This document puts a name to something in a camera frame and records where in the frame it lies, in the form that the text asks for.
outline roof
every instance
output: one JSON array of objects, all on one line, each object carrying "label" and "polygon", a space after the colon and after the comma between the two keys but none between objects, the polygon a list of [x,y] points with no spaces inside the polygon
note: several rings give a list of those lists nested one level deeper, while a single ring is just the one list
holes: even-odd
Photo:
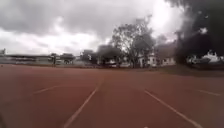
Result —
[{"label": "roof", "polygon": [[156,56],[159,59],[173,58],[177,43],[161,44],[155,48]]}]

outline tree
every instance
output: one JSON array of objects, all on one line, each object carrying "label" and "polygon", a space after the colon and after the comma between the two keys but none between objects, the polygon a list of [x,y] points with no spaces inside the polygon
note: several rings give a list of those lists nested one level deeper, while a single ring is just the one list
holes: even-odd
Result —
[{"label": "tree", "polygon": [[60,58],[64,60],[65,64],[69,64],[75,57],[71,53],[63,53]]},{"label": "tree", "polygon": [[106,63],[111,60],[115,61],[117,67],[120,66],[120,60],[122,58],[122,52],[119,48],[111,45],[100,45],[97,55],[101,61],[102,66],[106,66]]},{"label": "tree", "polygon": [[113,31],[110,44],[123,51],[133,67],[136,67],[140,54],[151,49],[152,31],[148,29],[150,17],[137,19],[133,24],[121,25]]},{"label": "tree", "polygon": [[82,52],[82,54],[81,54],[81,59],[82,59],[83,61],[90,62],[93,53],[94,53],[93,50],[86,49],[86,50],[84,50],[84,51]]},{"label": "tree", "polygon": [[223,0],[169,0],[181,6],[189,17],[179,33],[179,54],[202,56],[209,51],[224,55],[224,1]]}]

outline white lane line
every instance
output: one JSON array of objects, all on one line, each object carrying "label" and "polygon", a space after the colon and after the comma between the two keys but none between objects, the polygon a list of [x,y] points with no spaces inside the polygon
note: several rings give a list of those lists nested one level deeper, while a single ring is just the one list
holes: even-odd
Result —
[{"label": "white lane line", "polygon": [[61,87],[61,86],[53,86],[53,87],[49,87],[49,88],[44,88],[44,89],[41,89],[39,91],[33,92],[31,95],[40,94],[42,92],[46,92],[46,91],[49,91],[49,90],[52,90],[52,89],[55,89],[55,88],[58,88],[58,87]]},{"label": "white lane line", "polygon": [[76,118],[79,116],[79,114],[82,112],[83,108],[86,106],[86,104],[91,100],[91,98],[93,97],[93,95],[99,90],[99,88],[101,87],[102,83],[99,84],[99,86],[97,86],[95,88],[95,90],[88,96],[88,98],[85,100],[85,102],[80,106],[80,108],[66,121],[66,123],[64,124],[64,126],[62,128],[68,128],[72,122],[74,122],[76,120]]},{"label": "white lane line", "polygon": [[0,104],[0,107],[1,106],[4,106],[4,105],[8,105],[8,104],[11,104],[11,103],[14,103],[16,101],[21,101],[23,99],[26,99],[26,98],[30,98],[30,97],[33,97],[34,95],[38,95],[40,93],[43,93],[43,92],[46,92],[46,91],[49,91],[49,90],[53,90],[55,88],[59,88],[61,86],[53,86],[53,87],[49,87],[49,88],[44,88],[44,89],[41,89],[41,90],[38,90],[38,91],[35,91],[35,92],[32,92],[26,96],[22,96],[22,97],[17,97],[17,98],[14,98],[12,100],[9,100],[9,101],[6,101],[5,103],[3,104]]},{"label": "white lane line", "polygon": [[150,92],[148,92],[148,91],[145,90],[145,93],[148,94],[149,96],[151,96],[152,98],[154,98],[155,100],[157,100],[158,102],[160,102],[165,107],[169,108],[171,111],[173,111],[174,113],[176,113],[180,117],[182,117],[184,120],[186,120],[187,122],[189,122],[190,124],[192,124],[195,128],[203,128],[199,123],[197,123],[196,121],[188,118],[186,115],[184,115],[181,112],[177,111],[175,108],[171,107],[170,105],[168,105],[167,103],[165,103],[161,99],[157,98],[156,96],[154,96]]},{"label": "white lane line", "polygon": [[201,92],[201,93],[206,93],[206,94],[209,94],[209,95],[213,95],[213,96],[221,96],[221,94],[214,93],[214,92],[209,92],[209,91],[205,91],[205,90],[197,90],[197,91]]}]

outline red track surface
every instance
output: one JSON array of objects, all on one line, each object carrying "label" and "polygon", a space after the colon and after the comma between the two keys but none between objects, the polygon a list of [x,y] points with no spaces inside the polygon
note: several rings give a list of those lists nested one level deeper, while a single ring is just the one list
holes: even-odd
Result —
[{"label": "red track surface", "polygon": [[160,72],[4,65],[0,113],[7,128],[223,128],[223,83]]}]

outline sky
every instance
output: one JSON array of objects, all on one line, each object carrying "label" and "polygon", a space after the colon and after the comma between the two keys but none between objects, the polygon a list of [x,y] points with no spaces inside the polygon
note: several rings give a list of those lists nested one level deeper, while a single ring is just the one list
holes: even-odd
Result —
[{"label": "sky", "polygon": [[164,0],[1,0],[0,49],[79,55],[106,44],[115,27],[149,14],[154,38],[175,38],[183,12]]}]

